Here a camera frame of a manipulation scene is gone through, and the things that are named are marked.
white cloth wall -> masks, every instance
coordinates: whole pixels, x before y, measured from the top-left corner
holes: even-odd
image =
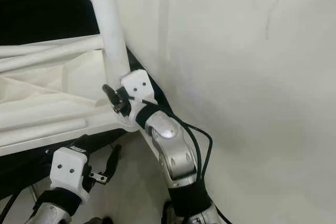
[[[213,136],[206,184],[229,219],[335,223],[335,0],[117,2],[173,110]]]

black wire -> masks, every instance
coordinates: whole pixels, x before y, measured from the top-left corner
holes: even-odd
[[[13,203],[15,202],[17,196],[19,196],[19,194],[21,193],[21,189],[16,191],[11,198],[9,199],[9,201],[7,202],[4,210],[2,210],[2,213],[0,215],[0,224],[2,224],[10,210],[10,208],[12,207]]]
[[[209,139],[209,146],[208,146],[208,150],[206,152],[206,157],[205,157],[205,161],[204,161],[204,165],[203,165],[203,169],[202,169],[202,178],[204,179],[205,177],[205,172],[206,169],[208,167],[208,163],[210,160],[210,155],[211,155],[211,151],[212,151],[212,146],[213,146],[213,140],[212,137],[205,131],[201,130],[200,128],[197,128],[191,124],[185,123],[189,128],[192,128],[198,132],[201,132],[203,135],[205,135],[208,139]]]
[[[207,150],[207,153],[206,153],[206,157],[205,157],[205,161],[204,161],[204,166],[203,166],[203,169],[202,169],[202,173],[201,173],[201,176],[202,178],[204,179],[204,176],[205,176],[205,172],[206,172],[206,169],[207,169],[207,166],[208,166],[208,163],[209,163],[209,160],[210,160],[210,155],[211,155],[211,151],[212,151],[212,146],[213,146],[213,139],[212,137],[205,131],[203,131],[202,129],[200,128],[197,128],[191,124],[188,124],[188,123],[185,123],[183,122],[180,118],[178,118],[174,113],[172,112],[169,112],[167,110],[165,110],[164,108],[161,108],[160,106],[154,104],[154,103],[151,103],[149,101],[145,101],[145,100],[142,100],[143,103],[147,104],[147,105],[153,105],[153,106],[156,106],[158,108],[160,108],[162,111],[164,111],[168,116],[174,118],[175,120],[177,120],[180,125],[187,131],[187,133],[189,134],[189,136],[191,137],[191,139],[193,140],[193,143],[195,145],[195,149],[196,149],[196,157],[197,157],[197,178],[199,176],[199,172],[201,172],[201,167],[202,167],[202,160],[201,160],[201,151],[199,149],[199,145],[198,145],[198,142],[194,136],[194,134],[191,132],[191,130],[189,128],[192,128],[193,130],[196,130],[200,133],[202,133],[203,135],[205,135],[208,139],[209,139],[209,146],[208,146],[208,150]],[[217,213],[218,215],[221,217],[221,219],[223,221],[225,221],[227,224],[232,224],[231,221],[229,221],[226,216],[219,210],[218,207],[216,207],[216,210],[217,210]],[[183,221],[182,221],[182,224],[186,224],[187,221],[188,221],[189,217],[188,216],[185,216]]]
[[[151,103],[149,101],[146,100],[142,100],[143,103],[147,104],[147,105],[151,105],[151,106],[155,106],[158,107],[160,110],[164,111],[168,116],[172,117],[173,119],[175,119],[176,121],[179,122],[179,124],[186,130],[186,132],[189,134],[191,140],[193,141],[193,144],[195,146],[195,150],[196,150],[196,159],[197,159],[197,175],[196,175],[196,180],[200,180],[201,177],[201,170],[202,170],[202,157],[201,157],[201,150],[199,149],[199,145],[198,142],[195,138],[195,135],[192,133],[192,131],[189,129],[189,127],[187,126],[187,124],[185,122],[183,122],[180,118],[178,118],[174,113],[166,111],[165,108],[161,108],[160,106]]]
[[[223,221],[225,221],[227,224],[232,224],[232,222],[229,221],[229,220],[225,217],[225,215],[218,209],[218,207],[216,207],[216,209],[217,209],[217,213],[218,213],[218,215],[221,217],[221,219],[222,219]]]

white fabric panel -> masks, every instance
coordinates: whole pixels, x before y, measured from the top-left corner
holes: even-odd
[[[0,155],[83,134],[133,131],[110,108],[105,83],[101,50],[0,75]]]
[[[206,184],[229,219],[335,223],[335,0],[117,2],[173,110],[213,136]]]
[[[20,57],[0,59],[0,72],[10,71],[20,67],[26,67],[36,63],[65,57],[71,54],[79,54],[101,48],[103,48],[103,41],[100,35],[96,35],[91,38],[78,40],[58,47],[51,47],[46,50],[33,52]]]
[[[25,55],[33,52],[43,51],[50,49],[56,45],[40,45],[40,46],[0,46],[0,58],[11,56]]]

